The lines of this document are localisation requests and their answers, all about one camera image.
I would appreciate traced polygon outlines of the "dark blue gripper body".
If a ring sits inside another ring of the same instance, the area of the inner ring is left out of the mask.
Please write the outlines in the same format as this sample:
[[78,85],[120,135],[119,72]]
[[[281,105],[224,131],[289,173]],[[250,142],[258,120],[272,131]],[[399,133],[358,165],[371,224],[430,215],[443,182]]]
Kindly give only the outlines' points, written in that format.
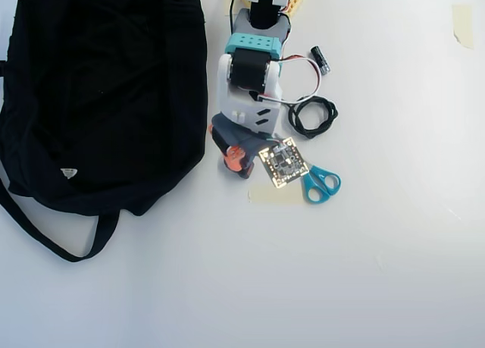
[[222,113],[211,119],[211,136],[218,148],[227,155],[231,146],[238,146],[245,152],[245,162],[252,162],[257,153],[268,146],[268,141],[258,133],[233,123]]

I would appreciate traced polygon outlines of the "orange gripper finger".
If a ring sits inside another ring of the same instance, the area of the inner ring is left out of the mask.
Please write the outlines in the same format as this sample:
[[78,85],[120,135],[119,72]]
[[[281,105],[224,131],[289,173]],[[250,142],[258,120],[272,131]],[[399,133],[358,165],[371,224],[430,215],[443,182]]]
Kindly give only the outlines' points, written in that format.
[[249,178],[255,165],[240,146],[230,146],[227,149],[224,154],[224,164],[241,178]]

